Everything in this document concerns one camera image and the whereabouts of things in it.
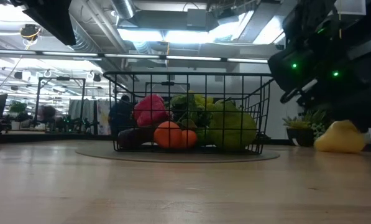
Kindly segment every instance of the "round placemat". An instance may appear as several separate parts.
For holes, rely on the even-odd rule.
[[[195,153],[161,153],[161,152],[116,152],[112,148],[77,149],[76,152],[85,156],[104,159],[118,159],[137,162],[174,162],[174,163],[220,163],[220,162],[251,162],[276,159],[279,153],[263,150],[261,155],[251,154],[195,154]]]

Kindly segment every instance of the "wire basket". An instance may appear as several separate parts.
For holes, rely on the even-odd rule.
[[[110,81],[115,151],[262,153],[273,81],[268,74],[105,72],[103,76]],[[124,76],[133,80],[130,86],[119,83]],[[123,95],[130,102],[120,100]]]

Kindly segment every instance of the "plant pot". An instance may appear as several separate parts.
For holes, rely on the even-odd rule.
[[[11,130],[19,130],[21,122],[11,121]]]
[[[288,128],[287,136],[296,146],[311,147],[314,145],[314,131],[312,129]]]

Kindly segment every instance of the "orange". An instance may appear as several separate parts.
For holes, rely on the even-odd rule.
[[[182,133],[180,127],[171,121],[160,124],[153,134],[154,141],[162,148],[181,148]]]
[[[182,132],[183,136],[183,148],[189,149],[195,146],[196,142],[198,141],[198,137],[194,131],[191,130],[184,130]]]

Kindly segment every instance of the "eggplant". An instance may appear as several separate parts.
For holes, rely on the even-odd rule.
[[[117,142],[120,147],[133,149],[141,146],[143,143],[153,141],[154,127],[130,128],[121,131],[117,136]]]

